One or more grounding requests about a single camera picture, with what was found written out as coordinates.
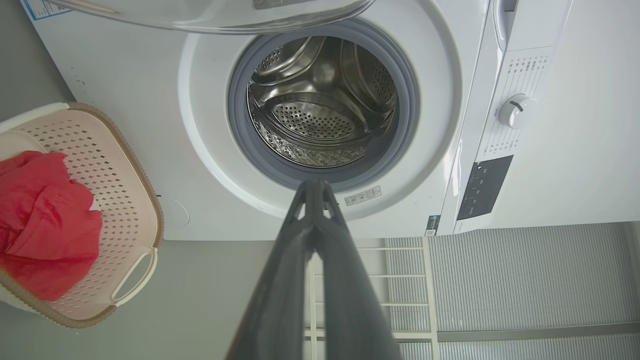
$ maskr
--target sticker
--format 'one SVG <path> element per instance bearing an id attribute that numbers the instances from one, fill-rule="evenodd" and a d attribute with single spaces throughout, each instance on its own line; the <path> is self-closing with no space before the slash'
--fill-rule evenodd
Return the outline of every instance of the sticker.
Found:
<path id="1" fill-rule="evenodd" d="M 436 236 L 439 224 L 440 215 L 431 215 L 429 217 L 429 222 L 427 223 L 427 231 L 424 233 L 424 236 Z"/>
<path id="2" fill-rule="evenodd" d="M 345 204 L 347 204 L 347 206 L 351 206 L 351 205 L 359 204 L 361 202 L 365 202 L 367 200 L 371 200 L 375 197 L 379 197 L 380 195 L 382 195 L 382 192 L 380 191 L 380 186 L 376 186 L 375 188 L 369 189 L 365 192 L 361 192 L 356 195 L 345 197 L 344 202 Z"/>
<path id="3" fill-rule="evenodd" d="M 22 0 L 34 21 L 46 19 L 61 13 L 68 13 L 71 9 L 55 4 L 49 4 L 44 0 Z"/>

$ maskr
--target basket handle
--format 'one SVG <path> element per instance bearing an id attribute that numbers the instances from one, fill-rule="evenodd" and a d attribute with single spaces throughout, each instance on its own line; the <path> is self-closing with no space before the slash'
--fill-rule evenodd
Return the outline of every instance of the basket handle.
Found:
<path id="1" fill-rule="evenodd" d="M 142 261 L 142 259 L 144 259 L 147 255 L 151 255 L 151 262 L 149 263 L 149 267 L 147 268 L 147 272 L 145 272 L 145 275 L 142 277 L 142 279 L 138 281 L 138 283 L 131 290 L 129 290 L 129 292 L 127 292 L 125 295 L 122 295 L 119 298 L 116 298 L 115 296 L 118 293 L 118 291 L 120 291 L 120 288 L 127 281 L 131 273 L 133 273 L 133 270 L 138 267 L 138 264 L 140 264 L 140 261 Z M 111 294 L 111 304 L 115 306 L 120 306 L 122 304 L 125 304 L 127 301 L 131 300 L 134 296 L 136 296 L 136 294 L 138 294 L 138 292 L 145 287 L 149 279 L 151 279 L 151 275 L 154 274 L 157 264 L 158 264 L 157 248 L 152 247 L 151 249 L 148 249 L 147 251 L 145 251 L 144 254 L 140 255 L 138 260 L 136 260 L 136 263 L 133 264 L 133 266 L 127 272 L 127 275 L 125 275 L 125 277 L 120 281 L 120 284 L 118 284 L 118 287 L 116 288 L 116 290 L 114 290 L 113 293 Z"/>

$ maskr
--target red clothing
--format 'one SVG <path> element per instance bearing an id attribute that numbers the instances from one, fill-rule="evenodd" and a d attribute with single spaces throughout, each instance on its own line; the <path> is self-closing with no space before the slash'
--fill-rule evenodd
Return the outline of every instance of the red clothing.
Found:
<path id="1" fill-rule="evenodd" d="M 0 161 L 0 268 L 41 300 L 57 300 L 99 253 L 102 213 L 60 152 Z"/>

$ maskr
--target washing machine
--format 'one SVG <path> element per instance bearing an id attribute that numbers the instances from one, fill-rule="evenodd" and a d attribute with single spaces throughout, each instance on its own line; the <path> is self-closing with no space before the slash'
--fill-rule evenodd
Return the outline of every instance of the washing machine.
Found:
<path id="1" fill-rule="evenodd" d="M 312 178 L 354 238 L 486 226 L 571 5 L 23 3 L 76 99 L 130 143 L 167 240 L 273 240 Z"/>

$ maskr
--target white dial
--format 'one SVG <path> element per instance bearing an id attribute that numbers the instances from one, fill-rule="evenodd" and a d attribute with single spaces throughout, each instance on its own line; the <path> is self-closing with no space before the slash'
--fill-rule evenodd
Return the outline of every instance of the white dial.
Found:
<path id="1" fill-rule="evenodd" d="M 537 103 L 525 94 L 512 96 L 500 109 L 500 122 L 512 129 L 521 129 L 532 120 Z"/>

